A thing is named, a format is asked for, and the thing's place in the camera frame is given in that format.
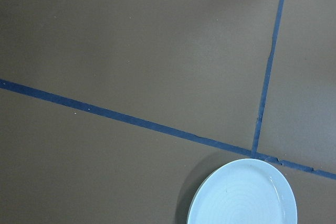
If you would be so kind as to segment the light blue plate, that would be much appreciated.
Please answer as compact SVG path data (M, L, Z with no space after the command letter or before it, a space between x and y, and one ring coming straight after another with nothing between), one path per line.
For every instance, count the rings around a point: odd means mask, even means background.
M285 176L257 159L232 161L213 171L190 204L187 223L298 223Z

